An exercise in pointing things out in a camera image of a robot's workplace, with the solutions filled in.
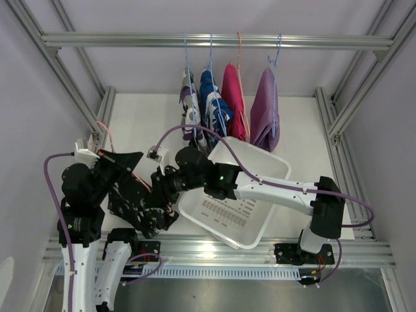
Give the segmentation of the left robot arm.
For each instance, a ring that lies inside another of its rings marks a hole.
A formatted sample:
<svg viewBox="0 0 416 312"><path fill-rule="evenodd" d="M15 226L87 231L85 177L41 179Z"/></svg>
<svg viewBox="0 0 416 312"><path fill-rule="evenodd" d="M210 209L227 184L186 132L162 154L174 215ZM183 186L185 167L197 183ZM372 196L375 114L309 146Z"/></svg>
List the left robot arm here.
<svg viewBox="0 0 416 312"><path fill-rule="evenodd" d="M112 230L105 244L103 266L96 270L105 213L101 203L118 182L129 177L141 152L99 150L93 163L77 162L62 174L59 243L64 261L63 311L113 311L127 261L140 253L133 228Z"/></svg>

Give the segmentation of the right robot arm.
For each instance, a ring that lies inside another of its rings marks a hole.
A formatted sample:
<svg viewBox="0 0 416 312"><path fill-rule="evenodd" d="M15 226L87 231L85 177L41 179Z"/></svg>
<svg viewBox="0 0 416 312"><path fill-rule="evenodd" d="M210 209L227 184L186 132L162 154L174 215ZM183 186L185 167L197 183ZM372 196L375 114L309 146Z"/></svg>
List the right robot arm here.
<svg viewBox="0 0 416 312"><path fill-rule="evenodd" d="M192 147L175 156L178 169L152 173L152 190L142 200L144 208L163 208L175 203L182 192L202 189L218 200L256 200L277 204L310 217L296 245L275 250L276 260L291 265L323 264L329 239L341 236L345 199L333 179L297 183L284 179L267 181L249 172L241 162L213 162Z"/></svg>

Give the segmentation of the black white patterned trousers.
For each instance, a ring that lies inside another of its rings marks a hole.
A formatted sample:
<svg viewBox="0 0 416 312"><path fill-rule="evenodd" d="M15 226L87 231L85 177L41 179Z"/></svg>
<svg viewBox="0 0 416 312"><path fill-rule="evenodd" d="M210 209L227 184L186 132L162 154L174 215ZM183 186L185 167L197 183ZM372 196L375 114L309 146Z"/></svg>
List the black white patterned trousers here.
<svg viewBox="0 0 416 312"><path fill-rule="evenodd" d="M146 207L144 199L150 191L142 182L130 175L116 182L109 191L108 210L130 224L146 239L156 236L160 230L167 231L177 221L179 213L170 206Z"/></svg>

